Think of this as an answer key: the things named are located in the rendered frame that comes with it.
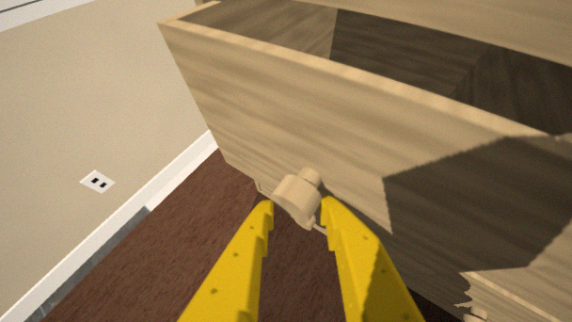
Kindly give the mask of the wooden chest of drawers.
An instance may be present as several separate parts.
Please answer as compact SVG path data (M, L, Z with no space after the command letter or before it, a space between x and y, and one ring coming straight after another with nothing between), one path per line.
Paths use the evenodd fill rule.
M480 40L572 67L572 26L457 0L296 0L371 14ZM572 322L483 271L474 272L550 314Z

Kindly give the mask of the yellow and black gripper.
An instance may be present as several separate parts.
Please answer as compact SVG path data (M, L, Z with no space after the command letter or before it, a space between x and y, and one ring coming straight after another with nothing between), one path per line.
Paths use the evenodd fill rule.
M346 206L322 196L320 222L335 251L346 322L425 322L379 238ZM274 203L257 204L177 322L258 322L262 257Z

